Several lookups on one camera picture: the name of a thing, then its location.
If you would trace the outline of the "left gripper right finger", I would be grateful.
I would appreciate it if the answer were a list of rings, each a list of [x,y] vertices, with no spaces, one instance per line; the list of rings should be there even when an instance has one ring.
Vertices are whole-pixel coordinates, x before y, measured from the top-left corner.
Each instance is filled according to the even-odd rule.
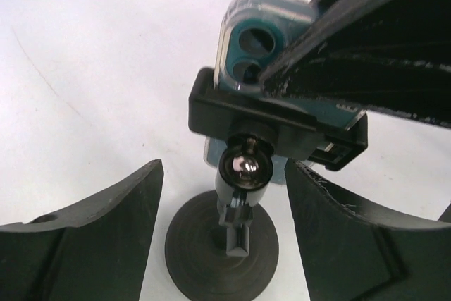
[[[449,300],[450,224],[376,204],[304,164],[285,167],[312,300]]]

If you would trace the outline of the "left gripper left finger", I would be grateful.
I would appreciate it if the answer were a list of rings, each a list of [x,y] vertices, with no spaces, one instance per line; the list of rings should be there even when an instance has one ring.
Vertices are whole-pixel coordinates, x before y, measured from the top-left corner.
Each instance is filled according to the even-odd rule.
[[[163,185],[160,160],[30,223],[1,227],[2,300],[138,300]]]

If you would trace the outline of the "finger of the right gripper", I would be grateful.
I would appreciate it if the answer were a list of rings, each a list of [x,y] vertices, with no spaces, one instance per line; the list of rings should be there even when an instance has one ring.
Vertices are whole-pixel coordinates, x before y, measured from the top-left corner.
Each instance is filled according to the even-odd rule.
[[[450,0],[313,0],[320,16],[269,66],[268,97],[450,125]]]

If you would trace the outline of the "white phone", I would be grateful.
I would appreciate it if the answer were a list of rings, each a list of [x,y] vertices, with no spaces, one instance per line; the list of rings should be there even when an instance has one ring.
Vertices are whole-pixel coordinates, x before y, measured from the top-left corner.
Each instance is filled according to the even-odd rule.
[[[264,73],[319,16],[305,0],[232,0],[216,63],[190,95],[189,127],[206,136],[204,158],[230,186],[284,183],[288,159],[339,171],[368,146],[363,110],[312,99],[268,97]]]

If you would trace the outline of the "black round-base phone mount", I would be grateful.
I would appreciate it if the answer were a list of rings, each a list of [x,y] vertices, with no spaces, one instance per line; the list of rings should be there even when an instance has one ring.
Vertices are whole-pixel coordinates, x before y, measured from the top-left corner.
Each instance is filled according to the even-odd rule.
[[[368,145],[368,119],[348,129],[270,102],[226,92],[201,69],[189,96],[192,132],[223,143],[215,188],[177,211],[165,259],[190,300],[253,300],[271,282],[279,259],[276,227],[260,201],[270,182],[285,181],[288,159],[338,171]]]

